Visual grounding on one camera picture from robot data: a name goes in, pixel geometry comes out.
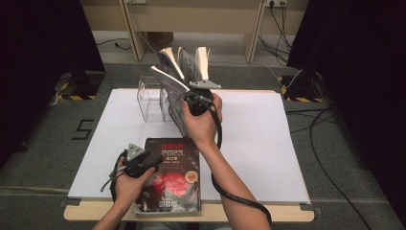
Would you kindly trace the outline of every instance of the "black curtain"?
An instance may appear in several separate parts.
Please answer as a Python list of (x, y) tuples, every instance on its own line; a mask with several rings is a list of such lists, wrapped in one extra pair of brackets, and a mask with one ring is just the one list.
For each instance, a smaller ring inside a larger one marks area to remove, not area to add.
[(0, 167), (27, 140), (62, 74), (104, 72), (79, 0), (3, 1)]
[(405, 12), (403, 0), (310, 0), (287, 65), (322, 73), (343, 128), (406, 226)]

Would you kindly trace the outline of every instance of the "transparent box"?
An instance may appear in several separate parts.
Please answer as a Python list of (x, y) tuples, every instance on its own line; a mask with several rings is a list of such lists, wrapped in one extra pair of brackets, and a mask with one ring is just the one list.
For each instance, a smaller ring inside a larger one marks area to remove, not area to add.
[(171, 122), (167, 91), (154, 77), (142, 76), (138, 83), (137, 101), (146, 123)]

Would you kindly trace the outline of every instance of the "gray carpet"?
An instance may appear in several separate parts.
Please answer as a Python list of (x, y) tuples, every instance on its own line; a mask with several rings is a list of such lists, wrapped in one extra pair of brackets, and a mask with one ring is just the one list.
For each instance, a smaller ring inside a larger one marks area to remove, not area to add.
[[(106, 75), (93, 101), (60, 100), (42, 116), (27, 140), (0, 171), (0, 229), (90, 229), (93, 221), (67, 221), (64, 203), (113, 88), (137, 87), (151, 76), (149, 65), (105, 64)], [(272, 89), (278, 81), (263, 67), (210, 66), (211, 80), (226, 89)], [(294, 74), (274, 68), (276, 75)], [(326, 103), (284, 102), (286, 111), (326, 108)], [(287, 115), (316, 219), (310, 223), (274, 223), (273, 229), (366, 229), (363, 221), (323, 173), (310, 145), (309, 126), (318, 112)], [(357, 161), (347, 134), (332, 111), (312, 129), (317, 156), (331, 179), (352, 200), (372, 229), (404, 229), (372, 174)], [(86, 132), (77, 131), (82, 120)]]

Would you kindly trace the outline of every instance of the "forearm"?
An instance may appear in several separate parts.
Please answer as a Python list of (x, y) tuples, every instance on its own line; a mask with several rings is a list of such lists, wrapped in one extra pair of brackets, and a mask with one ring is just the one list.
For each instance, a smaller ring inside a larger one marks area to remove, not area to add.
[(129, 206), (122, 203), (114, 203), (104, 217), (93, 227), (93, 230), (114, 230), (119, 225)]
[[(253, 194), (223, 157), (215, 144), (200, 145), (217, 184), (228, 193), (256, 201)], [(270, 229), (264, 213), (254, 207), (222, 197), (224, 211), (233, 229)]]

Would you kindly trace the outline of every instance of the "book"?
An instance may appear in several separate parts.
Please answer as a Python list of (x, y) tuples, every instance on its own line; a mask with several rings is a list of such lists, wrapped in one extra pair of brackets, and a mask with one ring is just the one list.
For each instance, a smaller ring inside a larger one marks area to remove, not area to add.
[(192, 139), (147, 138), (150, 159), (164, 161), (143, 187), (136, 215), (194, 215), (201, 210), (199, 151)]
[(170, 47), (157, 53), (160, 68), (151, 66), (155, 79), (167, 91), (169, 101), (169, 115), (178, 126), (183, 137), (188, 136), (183, 123), (182, 96), (194, 88), (213, 89), (221, 88), (209, 80), (209, 52), (206, 47), (196, 49), (193, 58), (182, 47), (178, 49), (178, 57), (175, 58)]

